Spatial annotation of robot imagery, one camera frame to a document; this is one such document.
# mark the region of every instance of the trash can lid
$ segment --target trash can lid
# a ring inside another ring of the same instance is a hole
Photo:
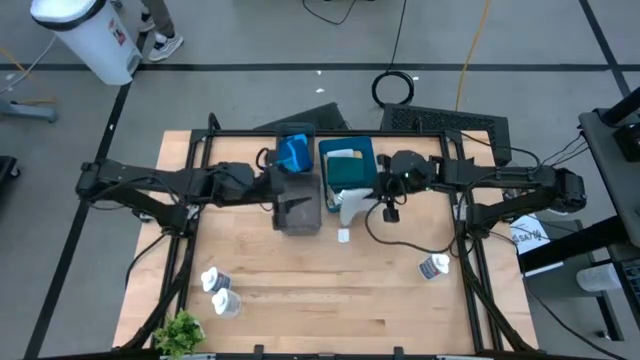
[[[31,16],[42,22],[67,23],[92,12],[94,6],[102,8],[104,3],[104,0],[33,0]]]

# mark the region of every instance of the gray floor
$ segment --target gray floor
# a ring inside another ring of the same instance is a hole
[[[140,5],[125,0],[121,17],[134,35]],[[384,63],[393,51],[402,3],[359,1],[341,27],[307,14],[300,1],[168,0],[185,45],[167,63]],[[318,12],[339,18],[348,1],[309,1]],[[619,63],[640,64],[635,15],[640,3],[591,0]],[[461,63],[482,11],[482,1],[409,0],[396,61]],[[0,47],[20,62],[33,61],[51,34],[28,15],[28,2],[5,0],[0,13]],[[147,41],[145,52],[151,41]],[[45,64],[79,63],[57,42]],[[8,60],[0,57],[0,64]],[[494,0],[473,63],[606,64],[578,1]],[[0,72],[0,87],[14,71]],[[414,105],[453,109],[459,73],[411,71]],[[204,127],[214,111],[224,128],[247,129],[335,101],[358,129],[378,128],[382,116],[370,98],[376,71],[139,72],[131,85],[109,157],[152,166],[167,129]],[[91,160],[118,88],[90,72],[36,71],[38,83],[23,82],[6,99],[57,98],[56,124],[3,119],[0,154],[20,159],[24,175],[3,196],[0,207],[0,359],[24,355],[78,205],[73,186],[82,161]],[[640,73],[625,73],[640,86]],[[381,96],[399,100],[404,87],[385,80]],[[461,110],[509,118],[515,146],[546,157],[577,135],[577,115],[621,98],[610,71],[470,72]],[[527,159],[516,156],[518,164]],[[591,224],[613,214],[602,180],[588,153],[566,165],[585,178],[589,205],[576,214]],[[139,230],[126,211],[90,212],[55,310],[41,355],[109,348],[123,297],[123,278]],[[627,341],[595,338],[603,328],[595,301],[549,299],[581,334],[632,357],[640,334],[618,292]],[[535,301],[531,310],[541,348],[558,354],[602,357],[561,329]]]

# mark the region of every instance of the white sticker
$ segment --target white sticker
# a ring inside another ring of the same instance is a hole
[[[339,229],[338,230],[338,242],[339,243],[348,243],[349,242],[349,229]]]

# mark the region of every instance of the white object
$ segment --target white object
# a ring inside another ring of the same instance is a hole
[[[202,289],[205,292],[216,293],[220,289],[231,288],[231,278],[229,275],[221,272],[215,266],[200,275],[202,280]]]
[[[353,149],[340,149],[327,152],[327,157],[354,157],[355,155]]]
[[[223,318],[232,318],[240,313],[242,300],[240,295],[228,289],[220,289],[213,295],[211,302],[216,309],[216,314]]]
[[[600,265],[578,271],[578,285],[586,291],[605,291],[619,289],[620,279],[613,264]]]
[[[431,280],[440,274],[448,274],[450,261],[445,254],[433,254],[418,265],[418,270],[422,277]]]
[[[31,16],[64,42],[107,85],[124,85],[142,59],[110,2],[33,0]]]
[[[341,244],[348,243],[349,239],[349,229],[341,228],[338,229],[338,242]]]
[[[340,225],[343,228],[348,228],[357,214],[371,209],[378,202],[376,199],[365,199],[372,192],[373,189],[371,188],[351,189],[341,192]]]
[[[533,214],[521,216],[518,220],[514,221],[513,224],[511,224],[511,234],[513,241],[515,241],[518,246],[519,255],[551,242],[546,231],[542,228],[540,221],[538,221],[538,218]],[[539,269],[531,270],[524,273],[524,276],[528,277],[555,269],[562,266],[562,264],[562,262],[557,262]]]

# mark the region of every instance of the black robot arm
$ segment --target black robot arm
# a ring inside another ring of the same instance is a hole
[[[283,192],[281,174],[267,167],[254,176],[246,163],[219,163],[203,169],[163,171],[123,165],[113,160],[82,164],[76,185],[81,199],[94,203],[112,200],[133,209],[138,216],[156,219],[164,231],[189,235],[197,210],[206,204],[218,207],[276,203]],[[171,195],[165,204],[141,191]]]
[[[524,195],[493,204],[466,207],[466,229],[485,238],[498,221],[514,219],[553,208],[575,212],[586,206],[582,177],[551,166],[476,166],[474,159],[450,160],[432,156],[426,160],[413,151],[399,151],[393,157],[378,156],[384,171],[378,174],[373,196],[386,199],[385,221],[399,221],[393,198],[426,190],[467,192],[472,188],[525,190]]]

